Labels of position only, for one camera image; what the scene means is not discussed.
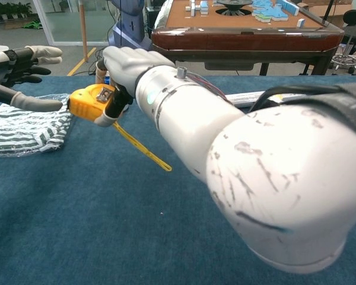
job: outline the scuff mark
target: scuff mark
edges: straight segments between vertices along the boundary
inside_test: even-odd
[[[257,117],[257,112],[253,112],[252,114],[253,114],[253,116],[251,116],[250,114],[247,114],[247,116],[250,117],[250,118],[252,118],[252,119],[254,119],[255,117]]]
[[[313,119],[312,125],[316,128],[323,129],[323,125],[317,119]]]
[[[293,174],[290,174],[292,177],[294,177],[294,180],[296,181],[296,182],[298,182],[298,175],[299,175],[299,173],[293,173]]]
[[[221,189],[222,189],[223,197],[224,197],[225,201],[227,202],[228,207],[231,208],[232,205],[231,205],[231,203],[229,203],[229,201],[228,201],[228,199],[227,199],[227,196],[226,196],[226,194],[225,194],[225,186],[224,186],[224,181],[223,181],[223,175],[221,174],[219,165],[218,165],[218,176],[220,177],[220,183],[221,183]]]
[[[230,190],[231,190],[231,194],[232,194],[232,200],[235,201],[235,193],[233,192],[233,185],[232,185],[232,181],[231,179],[228,178],[228,181],[230,183]]]
[[[316,109],[310,109],[310,110],[304,110],[301,112],[301,114],[303,116],[322,116],[324,118],[327,118],[327,116],[325,114],[323,114],[322,112],[316,110]]]
[[[259,150],[257,148],[251,148],[250,144],[245,141],[240,141],[238,144],[236,144],[235,150],[241,151],[242,153],[246,154],[256,154],[258,156],[262,155],[262,150]]]
[[[284,174],[282,174],[282,177],[286,180],[285,189],[287,189],[289,187],[289,185],[290,185],[290,180]]]
[[[253,202],[252,202],[252,195],[255,196],[255,193],[252,191],[252,189],[249,187],[249,185],[244,181],[244,179],[241,177],[241,175],[238,173],[238,174],[234,174],[232,173],[233,176],[235,176],[241,183],[241,185],[243,185],[247,195],[248,195],[248,199],[250,201],[250,205],[252,206],[252,208],[254,209],[255,206],[253,205]]]
[[[292,230],[290,230],[290,229],[286,229],[284,227],[279,227],[279,226],[274,226],[274,225],[267,224],[262,221],[256,220],[255,218],[251,217],[250,215],[248,215],[242,211],[235,211],[235,214],[240,218],[244,218],[253,224],[258,224],[259,226],[262,226],[267,229],[276,230],[281,233],[291,233],[292,232]]]
[[[219,172],[219,173],[216,173],[215,170],[212,170],[212,171],[211,171],[211,174],[212,174],[212,175],[215,175],[215,176],[219,176],[220,178],[223,178],[223,176],[221,175],[221,173],[220,173],[220,172]]]
[[[224,210],[224,203],[219,199],[218,194],[215,191],[212,191],[212,196],[214,197],[215,203]]]
[[[272,187],[273,187],[273,189],[275,190],[275,192],[279,192],[278,189],[277,189],[277,187],[274,185],[274,183],[273,183],[273,181],[272,181],[272,174],[271,174],[269,171],[267,171],[267,169],[266,169],[265,166],[263,165],[261,159],[260,159],[260,158],[257,158],[257,162],[258,162],[258,164],[260,165],[260,167],[262,168],[262,170],[264,171],[266,178],[268,178],[268,181],[269,181],[269,183],[272,185]]]
[[[295,199],[295,201],[294,201],[294,203],[291,205],[291,207],[290,207],[290,210],[292,210],[297,204],[298,204],[298,202],[301,200],[301,195],[297,195],[297,197],[296,197],[296,199]]]

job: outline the yellow tape measure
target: yellow tape measure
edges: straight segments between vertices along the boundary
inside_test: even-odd
[[[149,157],[151,160],[153,160],[155,163],[157,163],[162,169],[164,169],[165,171],[168,171],[168,172],[173,170],[170,165],[168,165],[162,159],[158,158],[151,151],[149,151],[149,149],[147,149],[144,145],[142,145],[138,140],[136,140],[133,136],[128,134],[119,125],[118,122],[115,122],[113,124],[113,126],[115,129],[117,129],[120,132],[120,134],[122,134],[123,137],[125,137],[131,144],[133,144],[140,152],[144,153],[147,157]]]

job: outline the glass door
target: glass door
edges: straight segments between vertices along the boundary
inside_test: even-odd
[[[82,0],[89,45],[108,45],[119,12],[110,1]],[[50,45],[82,45],[78,0],[34,0]]]

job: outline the blue carpet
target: blue carpet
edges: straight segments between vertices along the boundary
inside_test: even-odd
[[[356,77],[207,77],[225,93]],[[69,93],[93,77],[15,86]],[[333,266],[294,275],[260,261],[136,105],[120,124],[173,166],[167,173],[113,128],[75,118],[64,147],[0,159],[0,285],[356,285],[356,228]]]

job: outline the plastic bag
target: plastic bag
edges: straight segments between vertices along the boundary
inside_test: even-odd
[[[31,112],[0,105],[0,157],[21,157],[60,148],[70,127],[69,94],[38,97],[63,103],[56,112]]]

